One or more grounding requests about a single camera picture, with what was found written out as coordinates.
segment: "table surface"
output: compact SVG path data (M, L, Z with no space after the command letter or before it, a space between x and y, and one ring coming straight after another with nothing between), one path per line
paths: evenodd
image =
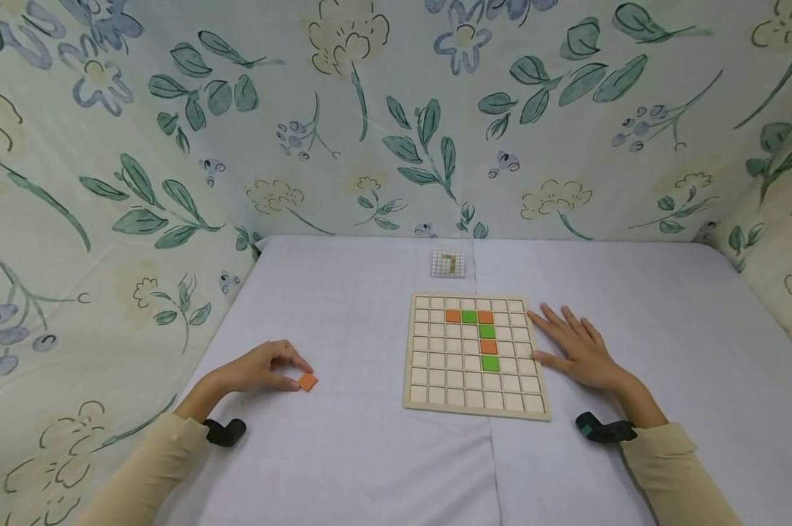
M431 278L434 249L467 253ZM682 422L746 525L792 525L792 343L726 259L679 243L270 238L191 385L264 340L287 338L310 393L235 394L212 417L248 431L211 447L159 524L655 525L615 446L581 412L621 416L559 373L552 422L402 408L409 301L418 291L515 294L569 305ZM538 344L556 348L538 333Z

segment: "right hand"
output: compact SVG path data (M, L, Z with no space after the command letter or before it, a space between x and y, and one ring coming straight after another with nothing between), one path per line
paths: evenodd
M545 317L529 310L530 320L563 350L566 357L533 351L534 360L566 373L581 384L609 392L616 392L635 380L633 375L612 360L600 332L589 320L581 318L578 321L574 312L565 305L561 309L565 320L557 316L547 304L540 306Z

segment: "small grid card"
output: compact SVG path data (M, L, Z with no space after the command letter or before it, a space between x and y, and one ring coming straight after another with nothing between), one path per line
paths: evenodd
M402 405L550 421L527 311L518 297L414 294Z
M431 277L466 277L466 254L462 251L449 253L449 251L434 250L431 253Z

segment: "left hand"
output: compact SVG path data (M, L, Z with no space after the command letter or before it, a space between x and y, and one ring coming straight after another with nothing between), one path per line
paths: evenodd
M299 391L300 384L293 378L273 372L287 365L299 367L306 373L314 372L289 341L281 340L264 342L229 364L218 367L211 375L231 392L256 389Z

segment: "hand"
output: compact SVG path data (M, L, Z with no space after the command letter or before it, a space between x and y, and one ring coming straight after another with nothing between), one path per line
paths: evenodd
M299 391L300 384L293 378L273 372L287 365L295 365L306 373L314 372L311 365L301 358L289 341L281 340L264 342L240 358L220 366L210 375L222 382L231 392L247 392L255 389Z
M536 361L566 373L581 384L609 392L616 392L634 380L633 375L612 360L600 332L589 320L582 318L578 321L574 312L565 305L562 308L565 321L548 305L542 304L541 309L545 317L529 310L530 320L563 350L566 358L534 351Z

